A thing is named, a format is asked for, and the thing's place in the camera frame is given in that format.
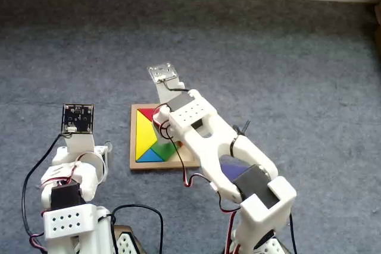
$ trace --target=circuit board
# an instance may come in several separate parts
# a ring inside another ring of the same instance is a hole
[[[93,133],[94,104],[64,104],[61,132],[68,127],[77,127],[74,133]]]

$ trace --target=floor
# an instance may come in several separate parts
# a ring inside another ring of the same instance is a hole
[[[298,197],[300,253],[381,248],[381,66],[369,5],[297,0],[0,0],[2,253],[31,248],[21,185],[60,130],[63,102],[95,104],[94,137],[114,165],[93,203],[145,203],[164,216],[165,253],[220,253],[228,216],[203,181],[129,170],[130,106],[157,102],[146,67],[172,62],[271,158]],[[27,192],[42,231],[39,178]],[[149,253],[159,222],[126,210]],[[291,248],[289,226],[277,234]]]

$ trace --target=blue puzzle piece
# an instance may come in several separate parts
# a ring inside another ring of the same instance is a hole
[[[163,162],[154,151],[148,149],[137,161],[137,163]]]
[[[244,171],[246,171],[247,166],[239,166],[232,164],[221,164],[221,170],[224,175],[230,180],[233,181],[239,175],[241,175]]]

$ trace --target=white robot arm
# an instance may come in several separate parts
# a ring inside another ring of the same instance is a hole
[[[274,163],[247,137],[238,135],[197,90],[186,90],[170,64],[148,71],[162,104],[154,114],[157,137],[161,142],[169,138],[183,142],[200,161],[211,187],[241,206],[241,221],[228,237],[232,243],[226,253],[234,248],[237,253],[259,253],[266,247],[268,254],[281,254],[272,237],[287,222],[295,189],[278,175]],[[231,182],[221,170],[219,159],[223,155],[245,161],[250,167]],[[268,245],[270,239],[273,248]]]
[[[113,147],[110,142],[95,146],[92,128],[93,105],[64,104],[60,136],[65,138],[67,146],[57,149],[52,166],[40,180],[46,248],[36,242],[35,237],[39,235],[28,233],[31,245],[42,253],[112,254],[114,251],[110,217],[107,217],[110,212],[89,203],[107,177]]]

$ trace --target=purple piece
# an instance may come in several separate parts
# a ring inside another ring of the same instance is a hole
[[[221,170],[224,175],[230,180],[233,181],[239,175],[241,175],[244,171],[246,171],[247,166],[239,166],[232,164],[221,164]]]

